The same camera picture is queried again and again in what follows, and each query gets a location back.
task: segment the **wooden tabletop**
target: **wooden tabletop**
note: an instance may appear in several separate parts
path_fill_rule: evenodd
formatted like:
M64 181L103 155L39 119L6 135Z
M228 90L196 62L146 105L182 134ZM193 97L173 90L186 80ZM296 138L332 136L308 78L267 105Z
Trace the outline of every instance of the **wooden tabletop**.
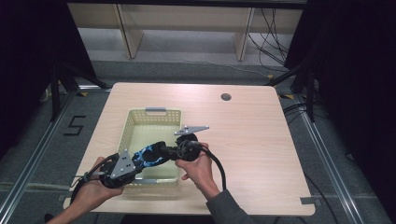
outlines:
M223 93L231 100L221 99ZM209 144L227 176L227 189L250 215L310 216L313 204L276 91L272 87L117 83L114 85L78 168L83 175L100 156L117 152L127 113L134 107L176 107L182 124L209 125L196 133ZM221 189L219 169L213 163ZM190 181L176 186L126 187L96 212L209 214L205 198Z

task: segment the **wire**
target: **wire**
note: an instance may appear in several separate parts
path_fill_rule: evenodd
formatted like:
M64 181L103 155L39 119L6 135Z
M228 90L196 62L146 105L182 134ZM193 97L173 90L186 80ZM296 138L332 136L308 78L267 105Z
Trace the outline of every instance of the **wire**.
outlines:
M317 113L314 113L314 115L318 116L321 119L329 119L329 117L324 117L324 116L321 116L321 115L319 115Z
M277 71L277 72L287 72L287 71L282 71L282 70L278 70L278 69L274 69L274 68L269 68L269 67L265 66L265 65L262 63L262 51L261 51L261 50L260 50L260 52L259 52L259 60L260 60L260 64L262 65L262 67L264 67L264 68L266 68L266 69L274 70L274 71Z
M280 63L280 64L283 65L283 61L281 61L281 60L278 59L274 54L268 52L267 50L265 50L265 49L263 48L263 45L265 44L265 41L264 41L264 42L262 43L262 45L260 46L259 44L256 43L256 41L253 40L253 38L251 37L251 35L248 35L248 37L250 38L251 42L253 42L253 44L256 46L256 48L257 48L260 52L266 54L268 57L274 59L277 63Z
M302 221L304 224L308 224L302 217L297 217L300 221ZM277 217L274 220L274 224L276 224L280 220L280 217Z
M220 170L220 173L221 173L221 184L222 184L222 189L223 190L226 190L227 189L227 186L226 186L226 179L225 179L225 172L224 172L224 168L222 167L222 165L221 165L221 162L219 161L219 159L215 156L215 155L213 155L213 153L212 152L210 152L208 149L206 149L206 148L201 148L201 150L210 158L210 159L212 159L215 163L216 163L216 165L219 167L219 170Z
M290 125L295 119L297 119L297 117L299 117L303 113L304 113L304 111L300 111L300 113L298 115L296 115L291 121L288 122L288 125Z
M94 224L98 223L99 213L96 213L95 220L93 221Z
M13 182L0 182L0 190L11 189L14 185ZM49 191L64 191L69 190L70 186L63 185L52 185L52 184L41 184L41 183L28 183L26 190L49 190Z
M288 106L288 107L286 107L285 109L283 109L283 112L284 112L285 116L288 116L288 115L290 115L290 114L295 113L295 112L291 112L291 113L289 113L288 115L286 115L286 113L287 113L288 111L290 111L290 110L292 110L292 109L294 109L294 108L298 108L298 107L300 107L300 106L304 106L304 105L306 105L306 103L291 105L291 106ZM300 116L301 114L303 114L305 111L306 111L306 110L300 110L300 111L298 111L298 112L300 112L300 113L299 113L297 116L295 116L295 117L288 123L288 125L289 125L290 123L292 123L298 116ZM323 201L326 203L327 207L329 208L329 210L330 210L330 212L331 212L331 214L332 214L332 218L334 219L334 222L335 222L336 224L338 224L337 216L335 215L334 211L332 210L332 207L330 206L329 202L327 201L327 198L324 196L324 194L322 193L322 191L320 190L320 188L314 183L314 181L313 181L305 172L304 172L304 176L305 176L306 179L308 179L309 182L311 182L311 184L315 187L315 189L317 189L317 191L318 191L318 193L320 194L321 198L323 199Z
M267 77L267 78L268 78L267 75L265 75L265 74L263 74L263 73L260 73L260 72L258 72L258 71L247 70L247 69L241 69L241 68L234 67L233 65L230 65L230 64L219 64L219 63L210 63L210 62L198 62L198 61L191 61L191 60L185 60L185 59L179 59L179 58L172 58L172 57L169 57L169 56L167 56L166 54L164 54L164 53L163 53L163 50L162 50L160 47L158 47L156 44L154 44L149 38L147 38L147 37L145 37L145 38L146 38L147 41L150 43L150 45L152 45L154 48L156 48L157 50L159 50L160 53L161 53L165 58L168 58L168 59L173 60L173 61L179 61L179 62L185 62L185 63L212 64L212 65L216 65L216 66L230 67L230 68L235 69L235 70L237 70L237 71L254 73L254 74L258 74L258 75L260 75L260 76L263 76L263 77Z
M332 214L332 218L334 219L334 222L338 224L337 216L335 215L334 211L332 210L332 207L330 206L329 202L327 201L327 199L324 196L324 194L322 193L322 191L319 189L319 187L314 183L314 181L305 172L304 172L304 176L306 179L309 180L309 182L311 182L311 184L315 187L315 189L317 189L317 191L320 194L320 196L322 197L323 201L326 203L327 207L329 208L330 213Z
M72 192L72 196L70 197L70 204L75 200L79 190L82 188L82 186L85 183L88 183L91 181L90 177L92 176L93 172L95 172L99 167L103 166L107 161L110 161L112 159L115 159L119 156L118 153L115 153L111 156L108 156L107 158L103 159L100 161L98 164L96 164L89 172L85 173L84 176L81 176L78 180L75 181L70 187L73 188L76 186Z
M276 9L275 9L275 8L272 9L272 14L273 14L273 15L272 15L272 21L271 21L271 24L270 24L270 23L268 22L267 18L265 17L265 14L264 14L264 11L263 11L263 8L262 8L262 16L263 16L263 18L264 18L264 20L265 20L265 23L267 24L267 27L268 27L268 34L267 34L267 36L266 36L265 38L262 36L262 38L264 39L264 43L266 42L266 43L268 43L270 46L272 46L273 48L279 50L280 56L282 57L282 60L283 60L283 62L282 62L282 64L283 64L283 63L286 61L285 53L288 53L288 49L287 49L285 46L283 46L282 44L280 44L279 39L278 39L278 37L277 37L276 21L275 21L275 18L276 18ZM271 36L272 36L273 39L275 40L275 42L276 42L276 44L277 44L277 47L274 46L274 45L272 45L271 43L268 42L267 37L268 37L269 34L271 34Z

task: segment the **metal bracket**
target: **metal bracket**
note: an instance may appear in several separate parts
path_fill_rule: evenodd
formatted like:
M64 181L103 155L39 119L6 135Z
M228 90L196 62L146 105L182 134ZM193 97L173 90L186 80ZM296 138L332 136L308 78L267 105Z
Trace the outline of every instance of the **metal bracket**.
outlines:
M190 133L197 133L203 130L209 129L209 126L187 126L184 125L184 128L175 132L175 135L187 135Z
M120 158L114 167L113 172L111 173L110 178L115 179L122 175L133 172L135 169L134 163L132 162L131 156L128 153L128 150L125 149L122 154L120 154Z

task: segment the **metal frame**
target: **metal frame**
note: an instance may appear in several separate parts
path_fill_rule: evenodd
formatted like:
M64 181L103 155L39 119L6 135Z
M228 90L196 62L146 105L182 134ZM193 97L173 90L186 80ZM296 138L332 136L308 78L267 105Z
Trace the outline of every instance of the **metal frame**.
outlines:
M296 101L298 104L302 104L304 102L300 95L296 95ZM334 161L332 160L332 156L330 155L329 150L326 148L326 145L320 136L315 122L312 122L305 112L302 114L302 116L306 129L312 137L321 161L326 169L327 174L329 175L330 180L332 181L332 186L334 187L335 192L341 201L341 205L343 205L346 211L346 216L349 218L350 223L364 223L361 212L359 211L355 200L353 199L346 183L344 182Z
M75 91L70 91L66 94L58 117L56 117L55 120L52 120L49 123L49 127L47 128L43 137L41 138L40 142L35 148L33 155L31 156L31 158L23 168L20 177L14 183L7 197L1 203L0 223L6 224L11 218L12 213L14 212L24 191L26 190L27 184L32 179L35 170L38 167L38 164L41 162L42 158L44 157L44 154L47 151L50 141L52 140L56 130L58 129L58 125L63 119L64 112L66 111L70 102L73 100L75 94L76 94Z

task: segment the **floor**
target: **floor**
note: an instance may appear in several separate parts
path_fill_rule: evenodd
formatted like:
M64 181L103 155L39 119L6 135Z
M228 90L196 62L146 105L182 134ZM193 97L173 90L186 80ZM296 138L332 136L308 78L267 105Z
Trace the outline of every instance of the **floor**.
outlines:
M95 62L197 63L210 64L219 67L227 66L235 70L240 69L239 65L263 65L270 69L286 70L281 67L280 63L266 55L260 54L253 42L250 40L247 43L245 60L238 62L236 60L233 46L233 35L227 33L145 31L136 57L129 60L126 58L125 48L122 45L119 31L98 29L79 30L90 58ZM259 34L252 34L252 39L260 46L263 43L262 36ZM290 45L291 39L292 35L277 36L278 42L286 48ZM274 46L276 45L273 38L271 38L270 43ZM264 48L282 61L282 56L278 49L267 44ZM268 72L262 75L265 77L269 76ZM282 91L282 94L289 93L287 88L282 89ZM73 108L73 112L65 112L65 116L70 117L72 114L76 115L80 113L79 110L82 110L82 107L88 106L84 104L103 106L106 102L108 92L93 92L92 94L95 95L95 102L84 102L83 97L75 97L76 99L70 103L70 106ZM302 99L281 99L280 101L282 106L286 108L295 104L299 100ZM7 193L11 189L12 183L18 181L18 175L14 174L22 173L23 167L26 162L29 161L30 155L34 153L35 146L43 144L39 141L39 136L46 134L46 125L42 124L48 123L46 120L50 115L48 108L50 108L50 105L43 103L43 107L36 112L35 119L32 121L31 125L41 128L35 129L33 133L31 133L32 131L29 129L26 130L25 134L28 134L30 137L27 138L26 141L21 142L21 145L19 146L30 148L30 150L24 152L23 155L18 155L18 153L13 152L15 155L8 155L8 157L18 158L18 160L1 161L0 163L0 167L12 167L11 170L13 172L11 174L10 172L5 171L5 169L0 171L0 199L2 199L2 201L7 197ZM100 111L92 113L96 113L92 115L95 119L90 120L89 124L84 126L85 129L93 130L97 121L96 119L100 116ZM325 202L321 200L320 191L316 188L316 185L318 185L330 202L330 207L333 208L334 213L337 215L339 223L391 223L375 195L371 192L370 186L365 181L359 168L353 163L353 161L346 160L345 146L343 146L342 141L337 138L337 135L335 134L336 131L332 128L331 122L326 119L325 110L323 110L322 107L316 108L316 114L318 119L315 125L307 122L307 117L301 111L297 110L287 114L287 122L290 124L290 132L292 133L296 148L298 148L303 169L307 175L314 179L313 182L307 179L307 182L314 199L316 199L318 214L308 217L306 222L334 223L331 212L328 210L328 207L325 206ZM68 122L62 121L60 125L67 128ZM317 130L319 132L319 136L322 137L322 141L315 142L312 140L312 136L315 136L316 133L310 132L309 130ZM56 133L55 136L53 136L55 140L51 141L49 144L52 144L52 147L65 148L65 146L56 145L56 139L58 137L60 138L64 136L62 133ZM44 157L41 162L42 164L36 171L37 174L33 176L30 187L25 191L25 196L21 198L17 208L15 208L15 212L10 218L11 221L25 220L23 217L26 217L26 214L22 211L29 210L30 206L32 206L32 202L36 202L37 204L52 202L47 204L47 206L54 207L59 206L59 204L62 203L64 195L62 195L61 192L67 190L67 185L72 177L70 176L69 178L66 178L66 180L61 180L59 176L51 175L50 172L47 172L47 169L50 169L51 167L59 167L61 165L67 166L78 164L78 160L80 160L83 155L83 148L88 144L89 140L89 135L82 135L80 140L78 140L81 141L81 149L75 149L76 152L73 156L75 159L71 161L50 161L46 160L46 158L49 158L50 156ZM324 164L327 156L322 153L323 151L330 151L331 160L335 162L334 166L337 169L337 174L335 174L335 176L332 175L332 166L329 168L329 166ZM62 152L56 150L50 150L47 152L47 154L50 153L62 154ZM346 185L345 189L334 185L333 181L336 181L339 177L341 178L341 183ZM46 183L47 186L41 184L35 188L32 183ZM345 193L346 195L350 193L350 199L352 199L353 204L343 203L343 200L348 199L347 196L346 198L345 195L343 196ZM28 197L30 194L34 194L35 197L30 199ZM108 223L109 220L117 223L121 218L122 216L118 214L99 216L98 214L92 213L85 216L78 223ZM283 217L280 220L276 220L273 217L257 217L256 220L258 223L303 223L303 221L294 217Z

